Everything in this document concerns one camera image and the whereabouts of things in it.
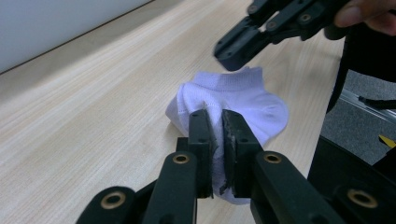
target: wooden table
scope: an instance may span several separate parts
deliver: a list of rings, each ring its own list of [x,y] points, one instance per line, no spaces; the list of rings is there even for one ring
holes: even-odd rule
[[[159,0],[0,76],[0,219],[73,223],[111,186],[158,177],[180,132],[164,111],[199,70],[221,72],[215,43],[249,1]],[[265,88],[290,110],[264,146],[307,175],[342,41],[318,34],[263,50]],[[253,223],[248,205],[199,201],[198,223]]]

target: black metal bracket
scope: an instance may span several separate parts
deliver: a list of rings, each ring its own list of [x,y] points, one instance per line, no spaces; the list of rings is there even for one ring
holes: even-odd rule
[[[223,110],[222,125],[227,178],[223,188],[231,188],[236,198],[251,199],[257,223],[396,222],[396,186],[368,167],[351,164],[355,172],[370,176],[369,186],[364,178],[346,182],[355,173],[349,168],[342,174],[337,160],[348,158],[323,161],[317,153],[313,167],[326,164],[320,171],[327,173],[311,172],[311,185],[288,158],[262,150],[242,115]],[[197,199],[212,195],[215,142],[206,111],[192,113],[189,138],[178,138],[177,151],[166,157],[156,181],[138,192],[125,187],[101,191],[78,223],[195,223]]]
[[[332,20],[347,2],[348,0],[254,0],[247,8],[248,16],[217,43],[214,55],[227,70],[234,71],[269,44],[278,44],[286,38],[299,36],[305,41],[325,28],[327,38],[340,39],[346,35],[347,29],[335,27]]]

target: sock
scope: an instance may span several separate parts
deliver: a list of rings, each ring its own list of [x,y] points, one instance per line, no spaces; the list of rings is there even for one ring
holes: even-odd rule
[[[264,89],[260,67],[245,67],[232,74],[199,72],[193,81],[180,86],[165,114],[188,136],[190,113],[203,108],[208,112],[218,145],[213,157],[213,191],[230,203],[249,203],[249,199],[235,198],[231,189],[219,194],[220,187],[225,183],[221,111],[229,109],[243,115],[263,145],[285,128],[288,109],[279,97]]]

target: yellow object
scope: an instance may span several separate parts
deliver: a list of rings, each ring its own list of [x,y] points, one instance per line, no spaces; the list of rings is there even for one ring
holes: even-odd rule
[[[381,135],[381,134],[378,137],[379,137],[379,141],[385,143],[385,145],[387,145],[388,147],[391,147],[391,148],[396,147],[395,141],[388,139],[387,137],[385,137],[384,135]]]

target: human hand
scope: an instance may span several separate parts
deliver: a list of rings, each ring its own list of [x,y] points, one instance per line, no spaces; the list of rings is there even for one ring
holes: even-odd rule
[[[365,22],[370,28],[387,35],[396,35],[396,0],[351,0],[335,15],[338,27]]]

